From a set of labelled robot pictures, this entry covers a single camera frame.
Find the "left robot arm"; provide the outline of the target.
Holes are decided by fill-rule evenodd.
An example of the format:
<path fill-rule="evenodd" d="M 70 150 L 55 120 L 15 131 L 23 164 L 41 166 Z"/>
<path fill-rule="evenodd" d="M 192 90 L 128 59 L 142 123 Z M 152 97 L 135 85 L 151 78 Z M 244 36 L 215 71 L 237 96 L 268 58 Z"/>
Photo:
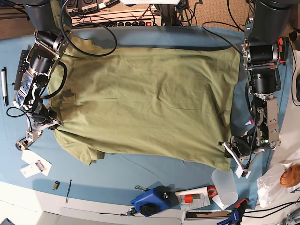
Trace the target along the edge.
<path fill-rule="evenodd" d="M 247 75 L 245 96 L 254 126 L 243 136 L 233 136 L 229 142 L 219 142 L 225 154 L 237 163 L 238 178 L 250 176 L 250 167 L 262 151 L 280 145 L 278 100 L 281 90 L 279 64 L 288 57 L 289 40 L 283 37 L 297 0 L 257 0 L 254 14 L 248 17 L 245 39 L 241 45 Z"/>

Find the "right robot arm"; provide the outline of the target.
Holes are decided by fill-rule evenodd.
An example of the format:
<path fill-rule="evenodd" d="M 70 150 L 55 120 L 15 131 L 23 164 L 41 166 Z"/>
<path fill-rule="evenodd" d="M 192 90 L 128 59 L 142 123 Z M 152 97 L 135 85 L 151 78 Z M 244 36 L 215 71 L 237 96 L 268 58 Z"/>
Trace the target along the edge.
<path fill-rule="evenodd" d="M 51 99 L 63 88 L 67 78 L 67 67 L 61 62 L 68 41 L 72 38 L 72 20 L 65 0 L 27 0 L 24 7 L 34 26 L 35 42 L 29 51 L 22 52 L 21 70 L 15 81 L 13 108 L 26 116 L 28 129 L 25 137 L 16 143 L 18 150 L 32 145 L 43 130 L 54 130 L 62 125 L 57 113 L 44 100 Z M 63 68 L 63 78 L 58 89 L 44 95 L 51 75 L 57 65 Z"/>

